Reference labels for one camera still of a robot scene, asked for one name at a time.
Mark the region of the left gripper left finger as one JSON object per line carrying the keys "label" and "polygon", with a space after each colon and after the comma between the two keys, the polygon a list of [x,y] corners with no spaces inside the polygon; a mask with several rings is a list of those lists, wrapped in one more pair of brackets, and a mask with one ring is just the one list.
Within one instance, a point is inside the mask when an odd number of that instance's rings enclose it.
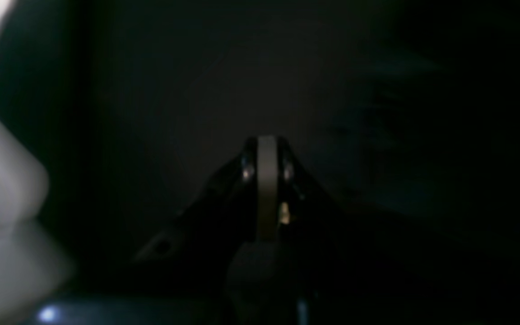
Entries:
{"label": "left gripper left finger", "polygon": [[235,305],[269,299],[269,137],[249,138],[200,195],[129,267],[129,292],[168,303]]}

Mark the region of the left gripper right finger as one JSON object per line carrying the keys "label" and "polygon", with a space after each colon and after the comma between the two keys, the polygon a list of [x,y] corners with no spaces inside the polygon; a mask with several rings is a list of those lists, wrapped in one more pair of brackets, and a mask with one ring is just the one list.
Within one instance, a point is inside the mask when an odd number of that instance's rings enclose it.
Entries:
{"label": "left gripper right finger", "polygon": [[271,325],[421,325],[413,277],[350,229],[288,142],[269,137]]}

